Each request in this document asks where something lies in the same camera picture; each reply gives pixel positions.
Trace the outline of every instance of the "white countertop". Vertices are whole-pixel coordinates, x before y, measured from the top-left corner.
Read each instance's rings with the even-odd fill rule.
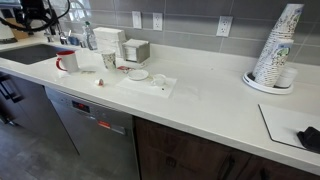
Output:
[[[45,43],[45,38],[0,45],[0,51],[39,42]],[[253,68],[254,58],[152,45],[150,63],[144,69],[178,79],[166,99],[115,86],[126,75],[106,70],[99,56],[89,50],[78,50],[77,57],[81,70],[97,73],[61,78],[56,58],[31,65],[0,58],[0,71],[320,175],[320,155],[273,142],[258,107],[267,104],[320,116],[319,76],[311,82],[312,78],[306,78],[319,72],[318,67],[294,65],[301,75],[293,93],[272,95],[242,81],[244,72]],[[94,85],[100,78],[104,87]]]

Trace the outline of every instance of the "electrical outlet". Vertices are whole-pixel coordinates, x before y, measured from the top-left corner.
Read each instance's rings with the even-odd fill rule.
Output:
[[[141,12],[140,11],[132,11],[132,23],[133,23],[133,28],[142,29]]]
[[[217,36],[228,37],[232,24],[232,16],[220,16]]]
[[[162,13],[153,13],[153,30],[162,31]]]

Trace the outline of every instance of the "white mug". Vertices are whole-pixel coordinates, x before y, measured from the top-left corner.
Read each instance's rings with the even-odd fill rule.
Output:
[[[151,84],[153,86],[163,86],[166,84],[166,76],[163,74],[156,74],[152,76],[153,80],[151,81]]]
[[[67,71],[68,73],[73,73],[79,70],[76,54],[74,51],[60,51],[57,53],[58,59],[56,61],[56,66],[59,70]]]

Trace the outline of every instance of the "wall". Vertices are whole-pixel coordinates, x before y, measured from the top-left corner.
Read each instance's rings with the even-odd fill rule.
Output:
[[[58,13],[66,0],[51,0]],[[320,65],[319,0],[79,0],[61,20],[65,30],[82,33],[85,20],[94,27],[124,29],[127,38],[205,51],[258,57],[287,3],[304,3],[289,61]],[[132,27],[131,11],[141,11],[143,30]],[[164,30],[152,30],[152,13],[164,14]],[[234,16],[229,38],[216,37],[220,15]]]

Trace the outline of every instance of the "floor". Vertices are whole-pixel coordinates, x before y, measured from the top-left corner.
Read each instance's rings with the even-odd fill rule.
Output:
[[[108,176],[22,127],[0,123],[0,180],[102,180]]]

